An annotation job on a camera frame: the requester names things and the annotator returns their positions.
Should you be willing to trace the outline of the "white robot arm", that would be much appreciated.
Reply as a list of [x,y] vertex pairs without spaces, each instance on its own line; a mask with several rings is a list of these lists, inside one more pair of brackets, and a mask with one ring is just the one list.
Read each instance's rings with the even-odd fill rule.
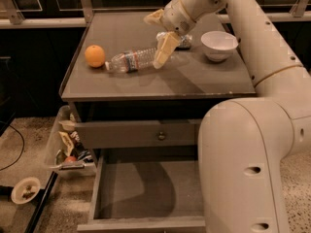
[[225,10],[256,95],[209,110],[198,134],[206,233],[290,233],[280,162],[311,146],[311,77],[256,0],[172,0],[146,16],[161,67],[205,14]]

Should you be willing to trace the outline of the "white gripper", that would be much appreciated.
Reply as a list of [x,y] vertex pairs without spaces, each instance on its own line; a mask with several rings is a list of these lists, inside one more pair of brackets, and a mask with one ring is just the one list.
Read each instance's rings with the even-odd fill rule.
[[156,69],[160,69],[175,48],[180,45],[181,37],[179,35],[187,35],[196,25],[181,0],[171,0],[164,10],[158,9],[146,15],[144,21],[149,25],[163,24],[163,27],[170,31],[158,33],[156,36],[157,47],[153,61]]

